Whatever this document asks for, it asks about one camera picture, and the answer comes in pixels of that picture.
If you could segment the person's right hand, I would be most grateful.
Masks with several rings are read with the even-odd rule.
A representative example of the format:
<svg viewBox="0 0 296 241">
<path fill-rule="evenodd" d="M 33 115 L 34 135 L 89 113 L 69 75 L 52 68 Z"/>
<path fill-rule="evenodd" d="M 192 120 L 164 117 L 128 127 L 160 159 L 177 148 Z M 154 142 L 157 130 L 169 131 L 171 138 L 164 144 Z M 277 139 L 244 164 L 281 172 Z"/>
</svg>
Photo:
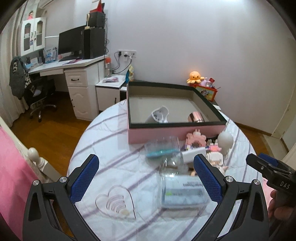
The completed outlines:
<svg viewBox="0 0 296 241">
<path fill-rule="evenodd" d="M 273 218 L 276 218 L 281 221 L 287 221 L 290 218 L 295 208 L 289 207 L 289 206 L 281 206 L 276 208 L 275 207 L 276 195 L 277 195 L 277 191 L 272 190 L 272 192 L 270 193 L 271 201 L 267 209 L 268 219 L 269 221 L 271 221 Z"/>
</svg>

